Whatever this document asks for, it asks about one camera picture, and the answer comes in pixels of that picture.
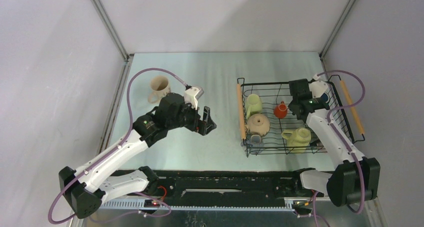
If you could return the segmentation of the small red orange cup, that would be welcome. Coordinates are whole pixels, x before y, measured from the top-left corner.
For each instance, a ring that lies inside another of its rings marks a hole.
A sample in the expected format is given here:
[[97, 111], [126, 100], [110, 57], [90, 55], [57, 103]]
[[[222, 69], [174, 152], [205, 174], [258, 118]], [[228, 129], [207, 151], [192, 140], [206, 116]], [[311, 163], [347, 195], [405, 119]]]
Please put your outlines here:
[[278, 119], [284, 119], [288, 114], [288, 107], [284, 101], [281, 101], [273, 110], [273, 114]]

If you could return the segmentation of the floral patterned cream mug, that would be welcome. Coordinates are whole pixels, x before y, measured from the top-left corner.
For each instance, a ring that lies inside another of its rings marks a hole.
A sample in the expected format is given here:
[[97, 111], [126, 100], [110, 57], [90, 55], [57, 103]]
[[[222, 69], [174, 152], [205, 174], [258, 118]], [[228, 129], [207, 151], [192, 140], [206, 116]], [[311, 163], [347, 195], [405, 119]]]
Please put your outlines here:
[[158, 75], [150, 81], [150, 88], [152, 92], [147, 99], [150, 104], [160, 102], [162, 98], [171, 92], [169, 79], [162, 75]]

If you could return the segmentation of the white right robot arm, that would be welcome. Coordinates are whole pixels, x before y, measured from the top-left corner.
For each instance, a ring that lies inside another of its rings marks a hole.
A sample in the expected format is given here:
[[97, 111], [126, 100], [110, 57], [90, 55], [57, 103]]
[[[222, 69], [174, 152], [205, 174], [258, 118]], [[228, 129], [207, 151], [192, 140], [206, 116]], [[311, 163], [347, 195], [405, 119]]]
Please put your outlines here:
[[335, 167], [333, 173], [304, 169], [291, 181], [291, 191], [304, 196], [310, 190], [328, 196], [342, 207], [374, 200], [378, 195], [381, 165], [367, 158], [336, 123], [332, 109], [321, 95], [314, 96], [307, 79], [289, 81], [292, 101], [288, 108], [318, 137]]

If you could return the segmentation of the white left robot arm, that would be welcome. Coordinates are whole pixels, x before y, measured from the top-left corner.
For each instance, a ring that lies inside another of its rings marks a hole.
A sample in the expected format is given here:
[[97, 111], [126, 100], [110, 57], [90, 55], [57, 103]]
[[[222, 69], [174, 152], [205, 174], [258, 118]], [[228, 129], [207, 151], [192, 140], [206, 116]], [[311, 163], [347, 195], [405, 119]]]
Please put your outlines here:
[[122, 176], [112, 174], [132, 157], [164, 139], [171, 130], [186, 128], [206, 136], [216, 127], [208, 106], [200, 115], [199, 109], [193, 108], [183, 96], [169, 93], [158, 106], [139, 116], [128, 132], [101, 154], [76, 169], [69, 166], [61, 169], [60, 194], [79, 219], [89, 217], [101, 204], [122, 195], [135, 192], [153, 195], [158, 189], [158, 177], [149, 167], [142, 166]]

